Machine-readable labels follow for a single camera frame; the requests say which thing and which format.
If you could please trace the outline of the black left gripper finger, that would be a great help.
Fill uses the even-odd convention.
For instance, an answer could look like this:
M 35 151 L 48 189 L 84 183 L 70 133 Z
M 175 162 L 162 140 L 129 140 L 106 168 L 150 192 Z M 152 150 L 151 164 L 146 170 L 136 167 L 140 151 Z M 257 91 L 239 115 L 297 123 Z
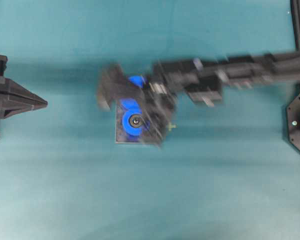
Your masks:
M 47 102 L 25 104 L 10 101 L 0 101 L 0 119 L 7 119 L 17 114 L 44 109 L 47 106 Z
M 39 103 L 46 103 L 47 101 L 38 95 L 30 92 L 23 86 L 19 85 L 10 78 L 0 76 L 0 94 L 12 95 L 22 99 L 32 100 Z

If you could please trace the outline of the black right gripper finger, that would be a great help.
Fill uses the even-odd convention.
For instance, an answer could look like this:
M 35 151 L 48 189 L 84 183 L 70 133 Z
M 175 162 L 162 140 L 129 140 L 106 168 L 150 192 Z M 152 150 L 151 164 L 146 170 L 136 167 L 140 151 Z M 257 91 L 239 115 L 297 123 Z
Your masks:
M 141 112 L 142 131 L 139 142 L 161 147 L 168 133 L 168 125 L 176 114 L 175 110 L 146 110 Z
M 120 99 L 134 99 L 142 105 L 145 96 L 139 86 L 129 81 L 119 64 L 112 64 L 98 77 L 96 102 L 103 110 L 110 110 L 113 102 Z

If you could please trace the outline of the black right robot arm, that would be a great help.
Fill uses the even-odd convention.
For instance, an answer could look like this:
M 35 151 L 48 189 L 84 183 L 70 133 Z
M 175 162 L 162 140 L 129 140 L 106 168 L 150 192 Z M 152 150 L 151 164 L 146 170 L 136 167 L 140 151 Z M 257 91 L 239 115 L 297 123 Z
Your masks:
M 136 85 L 122 67 L 111 64 L 98 77 L 96 102 L 109 110 L 113 103 L 133 100 L 139 110 L 133 129 L 137 140 L 161 145 L 176 111 L 177 95 L 185 93 L 196 104 L 212 107 L 222 100 L 223 87 L 252 88 L 284 82 L 300 83 L 300 51 L 263 55 L 229 56 L 218 60 L 202 58 L 158 61 L 152 70 L 139 75 Z

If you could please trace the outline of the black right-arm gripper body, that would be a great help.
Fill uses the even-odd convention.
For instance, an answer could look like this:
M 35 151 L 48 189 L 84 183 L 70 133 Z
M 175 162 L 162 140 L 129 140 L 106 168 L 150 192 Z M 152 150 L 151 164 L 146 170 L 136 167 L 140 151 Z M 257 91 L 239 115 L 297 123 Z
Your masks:
M 196 71 L 194 58 L 155 63 L 152 72 L 146 75 L 147 83 L 143 87 L 144 103 L 141 108 L 145 114 L 148 117 L 171 118 L 176 110 L 177 94 L 199 82 Z

